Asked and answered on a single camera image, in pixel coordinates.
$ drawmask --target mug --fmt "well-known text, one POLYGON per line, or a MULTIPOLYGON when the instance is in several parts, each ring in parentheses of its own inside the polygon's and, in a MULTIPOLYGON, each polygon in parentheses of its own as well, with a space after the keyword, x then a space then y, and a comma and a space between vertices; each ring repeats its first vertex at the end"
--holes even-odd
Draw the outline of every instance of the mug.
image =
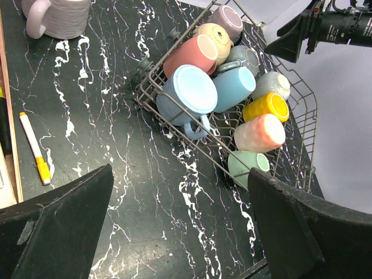
POLYGON ((224 112, 239 104, 256 88, 255 77, 246 67, 226 71, 214 78, 213 82, 219 97, 215 112, 224 112))
POLYGON ((261 115, 238 126, 234 141, 240 151, 267 153, 282 146, 285 130, 275 115, 261 115))
POLYGON ((227 159, 228 172, 234 176, 235 179, 238 180, 245 188, 248 188, 248 175, 251 171, 251 168, 255 167, 265 172, 270 170, 269 160, 267 160, 266 156, 262 153, 234 151, 233 154, 241 159, 248 167, 230 154, 227 159))
POLYGON ((291 93, 291 84, 281 73, 270 71, 258 79, 252 99, 257 100, 270 92, 275 92, 286 101, 291 93))
POLYGON ((213 40, 219 52, 217 66, 226 61, 234 43, 230 40, 230 37, 224 28, 215 23, 205 23, 197 27, 193 31, 193 34, 194 36, 204 34, 213 40))
POLYGON ((164 74, 169 78, 182 65, 194 65, 208 75, 216 69, 216 44, 207 35, 198 35, 175 49, 164 62, 164 74))
POLYGON ((232 40, 243 31, 242 19, 233 8, 226 5, 219 6, 207 22, 222 26, 232 40))
POLYGON ((238 67, 247 67, 254 77, 258 75, 259 59, 252 48, 248 48, 245 45, 233 47, 225 63, 217 67, 215 74, 218 75, 238 67))
POLYGON ((91 0, 22 0, 26 32, 33 39, 43 34, 68 40, 79 37, 87 26, 91 0))
MULTIPOLYGON (((217 105, 217 89, 203 70, 193 65, 180 66, 165 82, 163 91, 210 130, 207 114, 217 105)), ((185 113, 180 114, 182 110, 167 96, 158 94, 156 106, 159 113, 171 124, 183 126, 189 139, 196 141, 207 136, 204 129, 198 133, 194 132, 191 128, 192 119, 185 113)))
POLYGON ((281 122, 285 122, 289 118, 289 107, 280 95, 271 92, 245 106, 243 109, 244 122, 266 113, 271 113, 281 122))

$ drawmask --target blue mug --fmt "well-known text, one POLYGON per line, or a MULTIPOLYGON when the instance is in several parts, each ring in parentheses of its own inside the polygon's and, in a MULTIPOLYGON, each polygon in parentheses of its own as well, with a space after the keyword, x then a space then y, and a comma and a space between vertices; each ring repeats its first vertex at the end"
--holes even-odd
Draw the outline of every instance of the blue mug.
MULTIPOLYGON (((180 66, 165 82, 163 91, 193 117, 199 119, 205 129, 210 130, 207 114, 217 105, 217 90, 203 70, 192 65, 180 66)), ((192 119, 185 113, 180 114, 182 110, 166 95, 157 95, 156 106, 159 113, 171 124, 183 126, 189 139, 196 141, 207 136, 204 129, 198 133, 194 132, 191 128, 192 119)))
POLYGON ((215 112, 225 112, 246 99, 256 88, 256 80, 247 67, 226 71, 213 82, 217 88, 218 102, 215 112))

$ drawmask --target camera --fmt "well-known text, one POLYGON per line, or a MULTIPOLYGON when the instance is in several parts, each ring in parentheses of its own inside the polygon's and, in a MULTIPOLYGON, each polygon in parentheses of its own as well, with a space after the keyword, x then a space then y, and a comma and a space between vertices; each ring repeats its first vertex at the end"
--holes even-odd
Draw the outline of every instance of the camera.
POLYGON ((296 63, 302 42, 306 54, 314 52, 319 42, 372 47, 372 0, 340 9, 336 0, 312 0, 305 10, 277 31, 279 39, 265 47, 265 53, 296 63))

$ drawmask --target pink mug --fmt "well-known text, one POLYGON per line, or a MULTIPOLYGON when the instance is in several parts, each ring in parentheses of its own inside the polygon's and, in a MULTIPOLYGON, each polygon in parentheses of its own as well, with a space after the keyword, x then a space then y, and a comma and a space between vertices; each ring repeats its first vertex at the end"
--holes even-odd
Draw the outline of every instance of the pink mug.
POLYGON ((164 62, 164 73, 169 78, 180 66, 193 65, 208 75, 216 69, 219 52, 216 44, 207 35, 198 35, 175 49, 164 62))
POLYGON ((237 127, 235 144, 240 151, 266 153, 285 142, 285 130, 272 114, 261 115, 237 127))

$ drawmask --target marker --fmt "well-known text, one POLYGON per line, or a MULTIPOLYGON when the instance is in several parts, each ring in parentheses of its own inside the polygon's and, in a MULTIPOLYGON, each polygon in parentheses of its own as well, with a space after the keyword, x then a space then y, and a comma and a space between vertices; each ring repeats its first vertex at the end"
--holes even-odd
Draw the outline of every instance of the marker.
POLYGON ((28 119, 28 116, 25 112, 21 112, 19 114, 19 119, 21 120, 31 149, 33 150, 33 154, 37 164, 37 170, 39 171, 41 181, 44 185, 49 185, 51 183, 51 172, 49 171, 48 164, 44 162, 44 158, 41 155, 40 147, 36 140, 30 120, 28 119))

